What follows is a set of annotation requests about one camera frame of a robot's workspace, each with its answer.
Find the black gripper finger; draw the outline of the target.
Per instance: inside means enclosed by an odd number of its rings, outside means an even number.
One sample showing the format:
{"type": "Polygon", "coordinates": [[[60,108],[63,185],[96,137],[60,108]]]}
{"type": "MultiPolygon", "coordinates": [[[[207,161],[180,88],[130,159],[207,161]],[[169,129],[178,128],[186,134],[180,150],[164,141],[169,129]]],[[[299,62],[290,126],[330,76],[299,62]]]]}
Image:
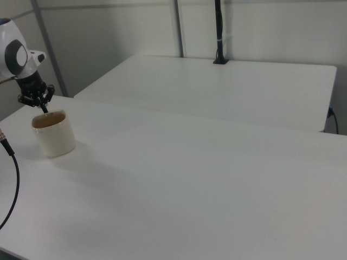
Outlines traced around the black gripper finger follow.
{"type": "Polygon", "coordinates": [[[49,95],[43,95],[42,93],[38,93],[36,98],[36,105],[42,109],[44,113],[48,113],[47,104],[50,101],[49,95]]]}
{"type": "Polygon", "coordinates": [[[47,93],[44,97],[46,106],[48,105],[49,102],[51,102],[54,93],[55,93],[55,87],[52,84],[47,85],[47,93]]]}

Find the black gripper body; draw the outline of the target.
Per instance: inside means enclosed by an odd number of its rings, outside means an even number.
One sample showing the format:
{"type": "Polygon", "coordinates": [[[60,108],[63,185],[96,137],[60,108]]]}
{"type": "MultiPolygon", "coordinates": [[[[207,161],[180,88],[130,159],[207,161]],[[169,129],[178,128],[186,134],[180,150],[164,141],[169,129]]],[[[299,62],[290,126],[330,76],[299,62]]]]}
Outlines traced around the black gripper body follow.
{"type": "Polygon", "coordinates": [[[50,85],[42,80],[38,71],[32,75],[16,79],[20,87],[21,93],[18,101],[30,107],[41,107],[50,102],[50,85]]]}

